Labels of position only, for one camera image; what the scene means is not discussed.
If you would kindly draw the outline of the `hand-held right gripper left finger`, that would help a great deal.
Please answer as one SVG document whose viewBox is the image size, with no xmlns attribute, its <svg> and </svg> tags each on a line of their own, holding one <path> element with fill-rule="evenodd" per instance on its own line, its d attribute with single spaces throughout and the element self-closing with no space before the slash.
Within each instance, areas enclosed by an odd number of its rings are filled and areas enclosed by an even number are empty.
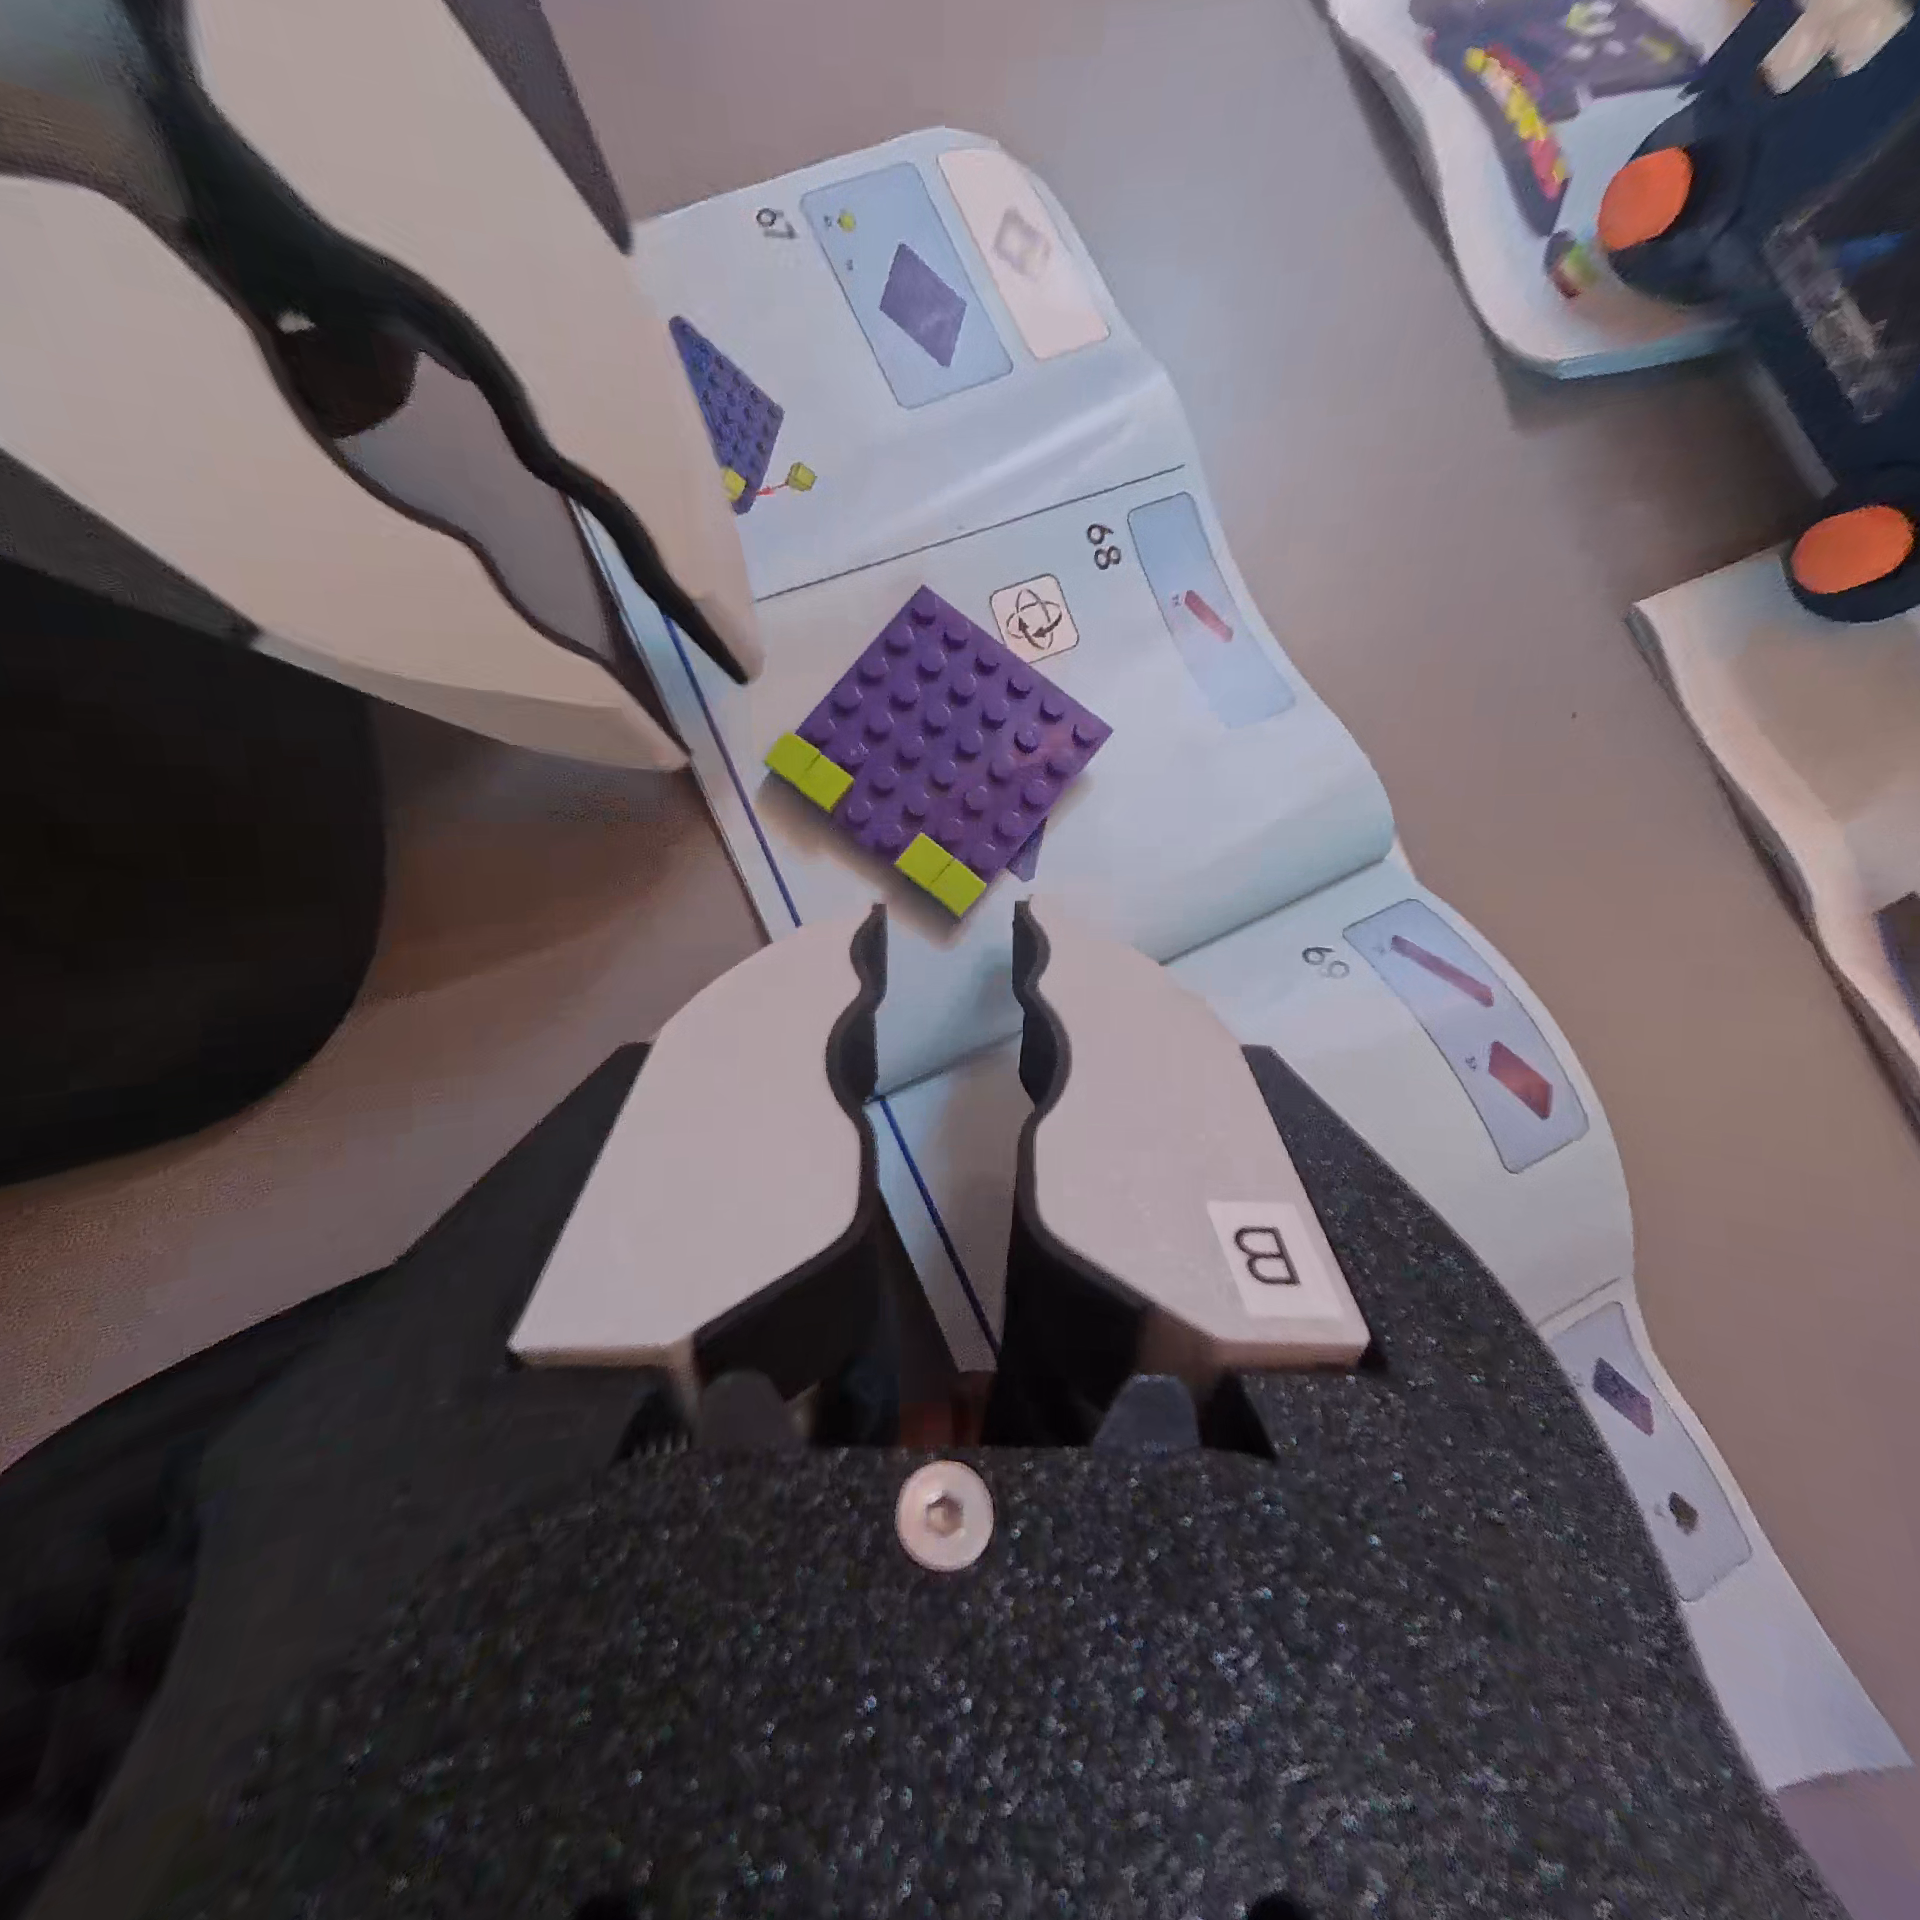
<svg viewBox="0 0 1920 1920">
<path fill-rule="evenodd" d="M 840 1372 L 879 1313 L 881 904 L 758 950 L 660 1026 L 510 1348 L 534 1366 Z"/>
</svg>

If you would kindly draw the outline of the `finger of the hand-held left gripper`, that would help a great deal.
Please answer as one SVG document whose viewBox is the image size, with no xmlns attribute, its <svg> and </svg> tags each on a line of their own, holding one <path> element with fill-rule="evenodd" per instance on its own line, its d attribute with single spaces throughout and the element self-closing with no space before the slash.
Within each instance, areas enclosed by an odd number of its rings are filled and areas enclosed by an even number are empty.
<svg viewBox="0 0 1920 1920">
<path fill-rule="evenodd" d="M 192 252 L 260 318 L 396 323 L 734 685 L 754 592 L 681 353 L 448 4 L 130 4 Z"/>
<path fill-rule="evenodd" d="M 3 182 L 5 451 L 256 632 L 271 660 L 515 749 L 642 772 L 684 746 L 284 397 L 242 313 L 125 207 Z"/>
</svg>

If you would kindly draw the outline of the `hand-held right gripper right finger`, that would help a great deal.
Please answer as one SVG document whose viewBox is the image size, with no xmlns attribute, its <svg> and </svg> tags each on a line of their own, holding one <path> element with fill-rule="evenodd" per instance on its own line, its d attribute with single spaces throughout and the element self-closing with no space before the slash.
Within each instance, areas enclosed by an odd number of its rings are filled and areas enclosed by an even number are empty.
<svg viewBox="0 0 1920 1920">
<path fill-rule="evenodd" d="M 1017 907 L 1009 1359 L 1065 1377 L 1347 1370 L 1371 1334 L 1254 1065 L 1161 964 Z"/>
</svg>

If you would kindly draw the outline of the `purple studded brick plate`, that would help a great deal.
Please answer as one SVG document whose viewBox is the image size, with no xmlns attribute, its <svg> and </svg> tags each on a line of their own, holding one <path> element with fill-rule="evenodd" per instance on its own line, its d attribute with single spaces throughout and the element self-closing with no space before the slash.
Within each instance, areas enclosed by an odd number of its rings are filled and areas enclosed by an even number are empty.
<svg viewBox="0 0 1920 1920">
<path fill-rule="evenodd" d="M 789 733 L 854 776 L 832 812 L 810 803 L 852 849 L 898 873 L 899 851 L 927 832 L 985 878 L 987 891 L 1115 734 L 927 587 Z"/>
</svg>

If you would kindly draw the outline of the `open building instruction booklet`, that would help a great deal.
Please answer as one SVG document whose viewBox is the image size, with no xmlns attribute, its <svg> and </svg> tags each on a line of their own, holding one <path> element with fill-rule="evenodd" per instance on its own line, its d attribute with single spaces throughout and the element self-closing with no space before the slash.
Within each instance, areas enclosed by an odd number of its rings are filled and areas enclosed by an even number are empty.
<svg viewBox="0 0 1920 1920">
<path fill-rule="evenodd" d="M 1413 876 L 1379 776 L 1246 587 L 1164 369 L 1044 184 L 918 131 L 663 212 L 633 272 L 736 498 L 733 685 L 591 532 L 765 930 L 892 905 L 879 1184 L 947 1354 L 995 1362 L 1023 899 L 1272 1047 L 1548 1338 L 1767 1789 L 1908 1752 L 1654 1354 L 1618 1143 L 1538 997 Z M 961 922 L 765 755 L 921 587 L 1115 730 Z"/>
</svg>

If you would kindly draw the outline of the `person's dark clothing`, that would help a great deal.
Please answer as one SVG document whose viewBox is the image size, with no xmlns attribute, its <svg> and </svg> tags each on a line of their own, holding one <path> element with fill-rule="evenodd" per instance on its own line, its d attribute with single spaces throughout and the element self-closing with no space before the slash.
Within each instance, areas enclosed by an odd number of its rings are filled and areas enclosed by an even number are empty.
<svg viewBox="0 0 1920 1920">
<path fill-rule="evenodd" d="M 198 1583 L 205 1453 L 394 1276 L 377 1269 L 183 1357 L 5 1472 L 7 1918 L 84 1835 L 173 1661 Z"/>
</svg>

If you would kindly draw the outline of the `dark blue toy, orange knobs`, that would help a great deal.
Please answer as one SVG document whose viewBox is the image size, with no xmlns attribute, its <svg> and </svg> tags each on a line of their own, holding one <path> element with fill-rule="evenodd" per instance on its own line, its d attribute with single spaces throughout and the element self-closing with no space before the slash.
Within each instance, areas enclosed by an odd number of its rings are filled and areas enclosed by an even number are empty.
<svg viewBox="0 0 1920 1920">
<path fill-rule="evenodd" d="M 1829 474 L 1796 601 L 1917 612 L 1917 4 L 1753 4 L 1610 180 L 1597 240 L 1639 291 L 1736 323 Z"/>
</svg>

